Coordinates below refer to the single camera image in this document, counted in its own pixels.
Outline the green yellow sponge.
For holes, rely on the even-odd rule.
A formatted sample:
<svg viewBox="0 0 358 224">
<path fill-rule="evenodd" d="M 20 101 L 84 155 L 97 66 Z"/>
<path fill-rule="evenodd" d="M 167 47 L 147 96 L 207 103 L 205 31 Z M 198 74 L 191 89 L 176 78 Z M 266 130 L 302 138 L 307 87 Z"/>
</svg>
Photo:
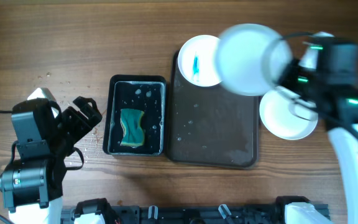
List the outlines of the green yellow sponge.
<svg viewBox="0 0 358 224">
<path fill-rule="evenodd" d="M 143 115 L 144 112 L 141 110 L 130 108 L 121 110 L 120 124 L 123 130 L 122 146 L 136 148 L 144 145 L 145 134 L 141 126 Z"/>
</svg>

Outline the white plate with blue stain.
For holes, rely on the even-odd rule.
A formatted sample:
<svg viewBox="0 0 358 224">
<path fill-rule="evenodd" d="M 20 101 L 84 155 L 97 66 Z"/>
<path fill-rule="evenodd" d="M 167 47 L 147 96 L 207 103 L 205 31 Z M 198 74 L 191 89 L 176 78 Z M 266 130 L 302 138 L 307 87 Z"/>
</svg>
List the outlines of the white plate with blue stain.
<svg viewBox="0 0 358 224">
<path fill-rule="evenodd" d="M 178 54 L 178 68 L 191 84 L 211 87 L 221 83 L 214 64 L 220 39 L 213 35 L 197 35 L 187 40 Z"/>
</svg>

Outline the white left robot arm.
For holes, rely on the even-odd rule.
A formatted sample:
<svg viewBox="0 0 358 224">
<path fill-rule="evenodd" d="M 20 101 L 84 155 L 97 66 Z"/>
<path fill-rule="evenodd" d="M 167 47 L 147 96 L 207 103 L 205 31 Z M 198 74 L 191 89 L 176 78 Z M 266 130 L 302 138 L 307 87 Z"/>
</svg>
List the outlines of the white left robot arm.
<svg viewBox="0 0 358 224">
<path fill-rule="evenodd" d="M 65 158 L 103 118 L 92 98 L 79 96 L 61 110 L 49 89 L 36 89 L 12 108 L 17 139 L 0 175 L 4 208 L 13 223 L 60 223 Z"/>
</svg>

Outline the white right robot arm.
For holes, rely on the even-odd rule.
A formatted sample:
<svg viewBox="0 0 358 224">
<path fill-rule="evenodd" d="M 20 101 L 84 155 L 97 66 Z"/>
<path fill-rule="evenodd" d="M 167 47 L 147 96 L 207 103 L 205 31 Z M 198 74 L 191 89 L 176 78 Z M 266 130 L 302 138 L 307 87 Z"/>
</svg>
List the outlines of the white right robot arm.
<svg viewBox="0 0 358 224">
<path fill-rule="evenodd" d="M 292 59 L 276 84 L 295 93 L 288 97 L 292 106 L 324 120 L 341 169 L 348 222 L 358 223 L 358 45 L 309 32 L 285 35 L 277 42 L 304 36 L 312 65 Z"/>
</svg>

